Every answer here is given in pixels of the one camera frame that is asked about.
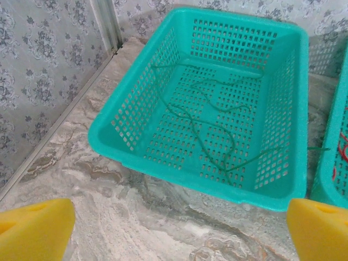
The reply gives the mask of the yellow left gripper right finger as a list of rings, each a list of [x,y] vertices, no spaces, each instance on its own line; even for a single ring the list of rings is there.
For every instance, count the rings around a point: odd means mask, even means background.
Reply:
[[[347,209],[294,198],[287,226],[300,260],[347,261]]]

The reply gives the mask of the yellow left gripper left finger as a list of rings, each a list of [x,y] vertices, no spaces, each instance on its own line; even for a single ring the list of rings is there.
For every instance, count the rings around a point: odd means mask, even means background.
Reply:
[[[74,223],[68,198],[1,212],[1,260],[62,260]]]

